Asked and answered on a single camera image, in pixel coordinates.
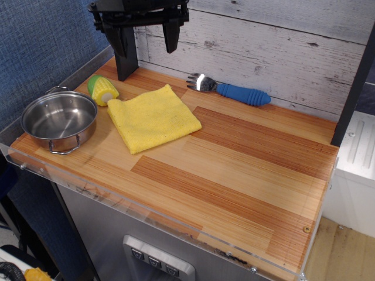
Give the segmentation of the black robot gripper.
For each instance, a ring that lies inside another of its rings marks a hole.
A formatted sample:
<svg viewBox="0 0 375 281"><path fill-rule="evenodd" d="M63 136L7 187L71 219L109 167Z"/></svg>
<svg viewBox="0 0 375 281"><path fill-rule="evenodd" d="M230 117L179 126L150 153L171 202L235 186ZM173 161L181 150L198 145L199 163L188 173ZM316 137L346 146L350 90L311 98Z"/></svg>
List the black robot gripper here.
<svg viewBox="0 0 375 281"><path fill-rule="evenodd" d="M177 49L180 26L189 21L188 1L135 0L93 1L88 11L94 16L96 29L105 36L115 54L127 57L127 38L121 28L162 25L166 51Z"/></svg>

